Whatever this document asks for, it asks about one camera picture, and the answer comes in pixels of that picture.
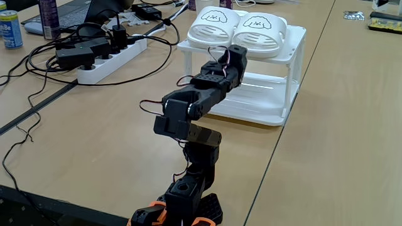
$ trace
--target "power strip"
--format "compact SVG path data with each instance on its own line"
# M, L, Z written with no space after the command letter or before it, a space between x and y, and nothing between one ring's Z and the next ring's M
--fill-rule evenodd
M95 64L91 70L77 70L77 80L81 84L96 84L115 72L128 61L138 56L146 50L146 39L138 40L133 45L128 45L126 49L121 50L118 54L110 54L110 59L95 59Z

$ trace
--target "light wooden table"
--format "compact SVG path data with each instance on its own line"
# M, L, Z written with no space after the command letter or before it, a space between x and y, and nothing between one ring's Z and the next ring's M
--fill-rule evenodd
M336 1L247 226L402 224L401 36L344 10L371 3Z
M331 5L332 1L316 0L299 5L275 3L249 10L277 14L282 11L282 16L289 17L289 24L296 21L295 15L291 16L293 11L300 16L297 25L311 30L308 39L317 41ZM195 12L186 11L174 22L182 37L194 19ZM171 28L160 35L175 40ZM306 62L315 44L308 41ZM152 71L165 59L166 52L166 46L150 42L148 50L102 82L121 81ZM199 55L195 58L194 72L207 60ZM20 187L123 217L130 217L137 208L163 194L171 174L181 171L185 161L176 142L153 133L155 116L140 111L138 102L160 100L176 89L176 80L183 75L182 62L183 54L175 51L169 65L150 78L116 87L75 87L41 110L42 122L33 132L35 142L17 148L8 161ZM268 69L248 68L257 72ZM21 126L29 127L34 121L31 117ZM223 135L215 183L207 193L218 194L224 225L242 225L281 128L210 117L197 124ZM22 133L16 129L0 137L0 153L21 138ZM3 171L0 183L11 186Z
M58 5L65 4L71 0L58 0ZM170 16L175 11L180 8L173 7L164 7L161 8L163 16ZM32 18L39 14L38 6L33 6L28 9L22 10L18 13L19 21L22 22L26 19ZM158 23L151 21L150 24L144 24L141 26L127 26L128 33L134 34L143 34L155 27ZM40 45L46 44L46 41L42 36L38 35L30 35L25 32L25 29L21 25L21 33L23 35L24 45L22 48L17 50L7 50L4 47L4 43L0 42L0 75L7 75L9 69L15 66L24 56L28 55L34 48ZM33 59L34 63L41 63L39 67L44 68L44 62L49 59L51 56L55 54L54 50L50 50L41 56ZM25 67L21 66L16 71L14 71L13 75L19 75L25 71ZM62 75L54 75L49 73L49 76L58 78L60 80L73 81L77 78L75 70L63 73ZM0 78L0 83L6 81L6 78ZM33 99L33 103L37 104L42 100L49 97L51 94L54 94L56 91L60 90L65 84L64 83L55 83L51 80L47 83L45 91L38 95ZM39 91L43 86L43 81L41 79L36 78L33 74L27 74L23 77L12 78L11 82L5 86L0 88L0 127L9 123L26 110L30 108L30 105L27 101L27 97L32 93Z

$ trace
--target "black robotic arm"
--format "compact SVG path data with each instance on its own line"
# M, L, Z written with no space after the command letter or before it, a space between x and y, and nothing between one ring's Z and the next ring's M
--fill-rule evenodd
M231 45L218 62L206 63L189 85L162 98L164 114L156 116L154 132L185 141L183 153L192 164L185 176L174 181L159 197L160 202L134 213L132 226L212 226L222 222L217 196L201 198L214 182L222 135L191 121L206 115L226 98L226 93L241 84L246 53L247 49Z

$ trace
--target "cartoon dog drawing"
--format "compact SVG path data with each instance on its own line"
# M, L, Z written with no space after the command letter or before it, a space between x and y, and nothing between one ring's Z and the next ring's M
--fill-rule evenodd
M202 15L201 19L211 21L211 22L222 22L222 23L227 22L226 15L219 10L210 10L210 11L206 12L204 15Z
M257 29L271 29L271 23L262 16L253 16L250 17L246 22L244 22L243 26L248 26L250 28Z

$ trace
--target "white slipper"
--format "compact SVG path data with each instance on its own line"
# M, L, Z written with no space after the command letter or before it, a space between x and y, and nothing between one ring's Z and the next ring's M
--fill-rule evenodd
M272 14L248 13L241 18L232 43L246 47L250 57L275 57L285 42L286 25L285 19Z
M201 10L187 33L187 40L194 48L230 46L240 16L233 10L208 6Z

